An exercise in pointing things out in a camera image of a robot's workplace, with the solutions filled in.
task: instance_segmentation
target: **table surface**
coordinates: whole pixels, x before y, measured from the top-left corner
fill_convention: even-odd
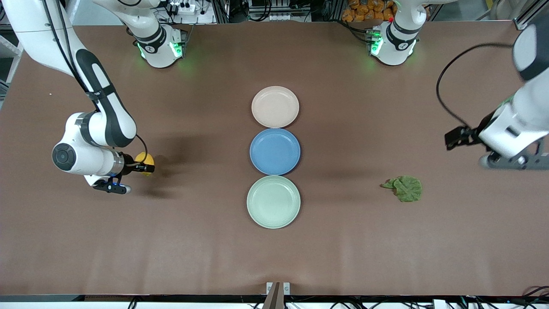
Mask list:
[[[547,283],[547,173],[482,169],[482,146],[446,152],[458,123],[434,91],[462,50],[513,42],[512,22],[427,23],[398,67],[337,24],[197,26],[166,69],[123,27],[77,33],[158,171],[127,176],[134,192],[119,196],[57,170],[67,117],[93,108],[71,77],[25,56],[0,113],[0,294],[257,294],[281,280],[293,294],[520,295]],[[485,48],[448,70],[441,93],[474,125],[521,84],[510,50]],[[299,98],[288,130],[302,148],[287,175],[301,210],[278,230],[245,203],[263,176],[248,155],[263,129],[251,100],[272,85]],[[379,187],[399,175],[422,181],[421,201]]]

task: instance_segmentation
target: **plate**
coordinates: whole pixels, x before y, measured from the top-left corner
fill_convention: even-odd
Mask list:
[[[298,116],[299,101],[290,89],[271,86],[255,95],[251,112],[260,124],[268,128],[282,128]]]
[[[250,145],[253,165],[267,175],[289,173],[299,162],[298,139],[284,129],[266,129],[257,134]]]
[[[267,229],[279,229],[298,216],[301,197],[289,179],[265,176],[251,186],[247,204],[248,212],[257,224]]]

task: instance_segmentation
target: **green leafy vegetable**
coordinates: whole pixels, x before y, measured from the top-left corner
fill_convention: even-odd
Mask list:
[[[407,175],[389,179],[381,186],[387,189],[395,189],[395,195],[401,202],[419,201],[423,192],[419,179]]]

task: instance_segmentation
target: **yellow object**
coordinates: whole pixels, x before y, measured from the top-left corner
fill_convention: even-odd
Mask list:
[[[145,160],[143,160],[143,158],[145,157],[145,152],[142,152],[140,154],[138,154],[135,158],[135,161],[136,162],[141,162],[143,161],[143,163],[145,164],[148,164],[148,165],[154,165],[154,159],[153,159],[153,156],[150,155],[150,153],[147,153],[147,157],[145,158]],[[148,173],[148,172],[141,172],[141,174],[145,175],[145,176],[149,176],[151,175],[152,173]]]

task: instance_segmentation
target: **white robot link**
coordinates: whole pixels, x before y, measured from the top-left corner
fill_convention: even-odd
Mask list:
[[[131,31],[141,56],[155,68],[165,68],[183,57],[186,32],[161,25],[152,8],[160,0],[92,0],[115,14]]]
[[[446,148],[484,144],[491,153],[480,159],[487,168],[549,169],[543,138],[549,134],[549,19],[530,24],[513,45],[513,62],[524,85],[471,129],[446,133]],[[534,151],[528,146],[534,145]]]
[[[394,0],[398,11],[393,21],[373,28],[369,53],[387,65],[402,64],[413,52],[417,35],[427,19],[423,4],[445,4],[456,0]]]
[[[2,4],[29,56],[73,76],[95,106],[90,113],[68,118],[65,134],[52,151],[53,163],[65,172],[83,175],[95,189],[130,192],[120,183],[121,177],[131,171],[153,172],[154,166],[114,150],[132,142],[136,124],[97,57],[76,36],[59,1],[3,0]]]

